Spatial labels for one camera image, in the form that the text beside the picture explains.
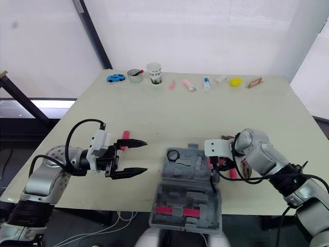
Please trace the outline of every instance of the black cable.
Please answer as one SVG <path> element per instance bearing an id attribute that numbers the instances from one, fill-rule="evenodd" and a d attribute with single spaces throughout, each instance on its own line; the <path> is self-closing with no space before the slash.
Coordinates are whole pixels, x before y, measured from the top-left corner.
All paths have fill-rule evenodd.
<path id="1" fill-rule="evenodd" d="M 280 223 L 278 226 L 278 233 L 277 233 L 277 240 L 276 240 L 276 247 L 279 247 L 279 242 L 280 242 L 280 232 L 281 232 L 281 227 L 282 227 L 282 223 L 283 223 L 283 219 L 284 216 L 287 214 L 287 212 L 289 211 L 290 207 L 286 208 L 286 210 L 282 213 L 281 217 L 280 217 Z"/>
<path id="2" fill-rule="evenodd" d="M 267 175 L 267 176 L 263 176 L 261 178 L 249 178 L 249 179 L 231 179 L 231 178 L 228 178 L 224 175 L 222 175 L 220 173 L 220 171 L 216 170 L 216 172 L 218 173 L 218 175 L 222 178 L 222 179 L 225 179 L 225 180 L 228 180 L 228 181 L 245 181 L 245 180 L 249 180 L 249 181 L 254 181 L 254 180 L 265 180 L 265 179 L 273 179 L 273 178 L 287 178 L 287 177 L 305 177 L 305 178 L 309 178 L 309 179 L 316 179 L 318 181 L 320 181 L 324 187 L 326 188 L 327 192 L 329 193 L 329 185 L 328 183 L 318 177 L 318 176 L 315 176 L 315 175 L 311 175 L 311 174 L 302 174 L 302 173 L 286 173 L 286 174 L 273 174 L 273 175 Z"/>
<path id="3" fill-rule="evenodd" d="M 213 171 L 214 171 L 214 169 L 211 169 L 210 184 L 211 184 L 212 190 L 214 191 L 214 193 L 216 193 L 216 188 L 215 188 L 215 185 L 214 185 L 214 182 L 213 182 L 213 176 L 212 176 Z"/>
<path id="4" fill-rule="evenodd" d="M 235 150 L 235 143 L 236 143 L 236 140 L 237 140 L 237 138 L 239 137 L 239 135 L 240 135 L 240 133 L 238 133 L 238 134 L 235 136 L 234 141 L 233 141 L 233 144 L 232 144 L 232 157 L 233 157 L 233 163 L 234 163 L 234 165 L 235 165 L 236 171 L 237 171 L 237 173 L 239 174 L 239 176 L 241 177 L 241 179 L 242 179 L 243 181 L 245 181 L 246 183 L 248 183 L 248 184 L 259 184 L 259 183 L 262 182 L 261 179 L 259 179 L 258 181 L 255 181 L 255 182 L 251 182 L 251 181 L 249 181 L 248 179 L 246 179 L 245 177 L 242 176 L 242 174 L 241 174 L 239 168 L 237 167 L 237 163 L 236 163 L 236 160 L 235 160 L 235 156 L 236 156 L 236 153 L 237 153 L 237 151 Z"/>
<path id="5" fill-rule="evenodd" d="M 98 119 L 85 119 L 85 120 L 82 120 L 82 121 L 78 122 L 76 125 L 73 126 L 73 128 L 71 129 L 71 131 L 69 132 L 69 134 L 67 136 L 66 143 L 65 143 L 65 162 L 66 162 L 67 170 L 73 170 L 74 169 L 73 165 L 71 164 L 71 161 L 68 157 L 68 147 L 70 145 L 72 135 L 73 135 L 74 131 L 76 130 L 76 128 L 78 126 L 80 126 L 81 124 L 85 123 L 85 122 L 99 122 L 101 124 L 99 128 L 101 130 L 105 130 L 104 122 L 101 121 L 101 120 L 98 120 Z"/>
<path id="6" fill-rule="evenodd" d="M 34 170 L 34 165 L 35 165 L 35 162 L 38 158 L 45 158 L 46 160 L 49 160 L 49 161 L 52 161 L 54 162 L 56 165 L 60 166 L 63 168 L 63 170 L 65 170 L 65 166 L 60 163 L 58 160 L 55 160 L 54 158 L 52 157 L 49 157 L 49 156 L 46 156 L 46 155 L 43 155 L 43 154 L 39 154 L 37 156 L 35 156 L 31 162 L 31 166 L 30 166 L 30 170 L 29 170 L 29 177 L 31 176 L 31 174 L 33 173 L 33 170 Z"/>
<path id="7" fill-rule="evenodd" d="M 4 173 L 5 173 L 6 166 L 7 166 L 7 164 L 9 163 L 9 160 L 10 160 L 10 158 L 11 158 L 11 156 L 12 156 L 12 152 L 13 152 L 12 148 L 3 148 L 3 149 L 0 150 L 0 152 L 2 152 L 2 151 L 5 150 L 5 149 L 9 149 L 9 150 L 10 150 L 10 154 L 9 154 L 9 156 L 8 156 L 8 158 L 7 158 L 6 162 L 5 162 L 5 164 L 4 164 L 4 167 L 2 168 L 2 171 L 1 171 L 1 174 L 0 174 L 0 178 L 3 177 L 3 175 L 4 175 Z"/>

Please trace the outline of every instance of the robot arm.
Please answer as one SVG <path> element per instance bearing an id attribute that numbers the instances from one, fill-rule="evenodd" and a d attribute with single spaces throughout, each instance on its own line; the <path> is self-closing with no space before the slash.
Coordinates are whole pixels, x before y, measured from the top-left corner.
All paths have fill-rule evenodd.
<path id="1" fill-rule="evenodd" d="M 290 163 L 280 154 L 264 132 L 245 129 L 235 139 L 207 140 L 205 155 L 247 162 L 269 179 L 291 208 L 297 209 L 298 225 L 312 239 L 310 246 L 329 245 L 328 192 L 313 179 L 301 176 L 302 167 Z"/>
<path id="2" fill-rule="evenodd" d="M 50 149 L 46 157 L 55 159 L 62 166 L 44 158 L 40 167 L 30 175 L 20 201 L 11 212 L 8 222 L 0 228 L 0 243 L 40 242 L 54 205 L 58 203 L 72 175 L 85 176 L 87 170 L 93 173 L 105 171 L 105 177 L 125 179 L 147 170 L 135 167 L 117 171 L 120 160 L 117 150 L 121 147 L 141 147 L 147 143 L 135 139 L 119 139 L 110 145 L 110 141 L 110 134 L 102 129 L 97 130 L 88 149 L 68 148 L 69 165 L 65 161 L 65 145 Z"/>

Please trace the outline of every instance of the black pole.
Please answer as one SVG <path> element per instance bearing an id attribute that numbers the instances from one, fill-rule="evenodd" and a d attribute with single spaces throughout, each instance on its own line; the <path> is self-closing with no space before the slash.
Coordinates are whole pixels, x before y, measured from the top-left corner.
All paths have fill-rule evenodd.
<path id="1" fill-rule="evenodd" d="M 110 68 L 113 69 L 107 54 L 104 50 L 104 47 L 98 37 L 98 34 L 96 32 L 96 29 L 94 27 L 94 24 L 90 18 L 90 15 L 88 13 L 87 7 L 83 0 L 72 0 L 76 10 L 78 12 L 79 18 L 82 22 L 82 25 L 84 27 L 84 30 L 86 31 L 90 42 L 93 45 L 93 48 L 97 54 L 97 57 L 99 61 L 101 62 L 103 68 Z"/>
<path id="2" fill-rule="evenodd" d="M 55 124 L 6 76 L 6 71 L 0 75 L 0 88 L 3 87 L 18 103 L 31 113 L 43 126 L 51 130 Z"/>

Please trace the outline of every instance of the gray tool case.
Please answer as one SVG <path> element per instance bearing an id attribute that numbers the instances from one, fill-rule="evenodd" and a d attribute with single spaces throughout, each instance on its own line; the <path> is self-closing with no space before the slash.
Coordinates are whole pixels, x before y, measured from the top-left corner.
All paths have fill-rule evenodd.
<path id="1" fill-rule="evenodd" d="M 178 159 L 174 162 L 168 159 L 168 152 L 172 150 L 179 153 Z M 211 169 L 208 167 L 204 151 L 170 148 L 166 154 L 161 171 L 164 181 L 156 190 L 149 219 L 150 226 L 194 233 L 220 233 L 221 194 L 217 188 L 214 193 L 211 187 Z M 219 181 L 218 174 L 214 172 L 213 182 L 216 184 Z M 170 208 L 170 213 L 157 213 L 157 206 Z M 184 216 L 186 209 L 188 212 L 190 209 L 199 209 L 199 217 Z"/>

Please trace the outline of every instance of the blue toy car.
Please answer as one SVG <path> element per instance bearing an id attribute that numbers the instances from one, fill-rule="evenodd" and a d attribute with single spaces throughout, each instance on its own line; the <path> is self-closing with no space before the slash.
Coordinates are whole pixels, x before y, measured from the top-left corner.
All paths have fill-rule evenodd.
<path id="1" fill-rule="evenodd" d="M 108 82 L 114 82 L 114 81 L 123 81 L 124 79 L 125 79 L 124 75 L 114 74 L 114 75 L 109 75 L 106 80 Z"/>

